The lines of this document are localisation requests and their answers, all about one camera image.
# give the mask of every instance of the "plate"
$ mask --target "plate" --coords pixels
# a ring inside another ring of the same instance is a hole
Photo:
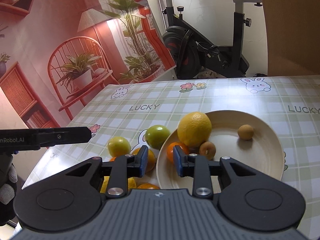
[[[209,141],[215,144],[217,153],[213,160],[230,156],[275,179],[281,180],[284,171],[284,152],[278,136],[273,129],[254,115],[231,110],[215,111],[206,114],[212,123]],[[249,124],[254,128],[252,140],[241,140],[237,130]],[[187,188],[192,192],[193,178],[181,178],[174,165],[167,160],[169,144],[178,142],[175,130],[162,146],[156,164],[159,186],[164,189]],[[216,176],[211,177],[213,191],[221,192]]]

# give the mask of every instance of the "stationary bike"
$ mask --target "stationary bike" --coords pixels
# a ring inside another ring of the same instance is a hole
[[[244,3],[262,6],[262,0],[233,0],[234,13],[233,46],[217,46],[183,20],[183,6],[178,6],[175,15],[172,0],[166,0],[163,14],[167,15],[167,32],[163,35],[165,46],[176,62],[179,79],[192,79],[201,66],[228,78],[245,77],[249,63],[242,55],[244,26],[251,26],[251,19],[244,18]]]

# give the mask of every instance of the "checkered tablecloth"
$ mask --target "checkered tablecloth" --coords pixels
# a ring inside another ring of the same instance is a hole
[[[143,134],[152,125],[173,131],[182,116],[193,111],[238,110],[261,118],[277,133],[286,153],[283,181],[297,188],[307,202],[299,230],[316,239],[320,236],[319,85],[320,76],[109,85],[69,124],[89,127],[91,141],[51,147],[26,185],[93,156],[108,161],[106,143],[113,136],[125,137],[137,148],[146,144]],[[155,170],[144,181],[156,184]]]

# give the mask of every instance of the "printed room backdrop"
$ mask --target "printed room backdrop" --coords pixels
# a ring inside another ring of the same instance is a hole
[[[0,0],[0,87],[29,128],[66,126],[108,84],[173,67],[147,0]]]

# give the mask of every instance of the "red wooden chair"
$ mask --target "red wooden chair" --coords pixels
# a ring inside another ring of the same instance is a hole
[[[76,88],[72,82],[68,86],[65,84],[65,82],[63,84],[62,82],[57,84],[64,74],[61,66],[69,62],[66,56],[79,56],[85,52],[90,52],[95,56],[101,56],[102,58],[96,61],[97,64],[93,65],[92,69],[95,71],[98,68],[104,68],[105,72],[94,78],[89,85],[81,90]],[[101,45],[96,40],[84,36],[71,38],[63,42],[55,49],[49,59],[48,74],[53,88],[62,104],[62,106],[59,108],[59,111],[65,110],[70,120],[73,119],[73,116],[69,110],[71,105],[77,101],[80,101],[82,102],[83,106],[85,106],[86,102],[84,101],[83,97],[94,91],[97,87],[100,87],[102,90],[108,84],[119,85],[119,82],[116,80],[112,70],[109,67],[107,57]]]

